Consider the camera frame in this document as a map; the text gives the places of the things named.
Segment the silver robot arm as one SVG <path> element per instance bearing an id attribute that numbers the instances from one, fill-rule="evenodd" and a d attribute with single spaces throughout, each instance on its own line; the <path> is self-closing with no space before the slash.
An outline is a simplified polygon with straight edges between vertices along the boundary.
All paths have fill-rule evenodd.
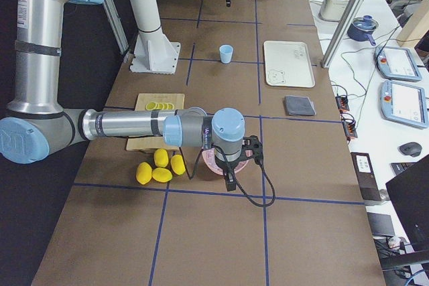
<path id="1" fill-rule="evenodd" d="M 98 137 L 162 137 L 170 146 L 213 149 L 226 188 L 237 187 L 245 158 L 245 120 L 232 108 L 208 116 L 198 107 L 166 111 L 64 109 L 57 101 L 64 5 L 104 0 L 18 0 L 15 97 L 1 120 L 1 154 L 29 164 Z"/>

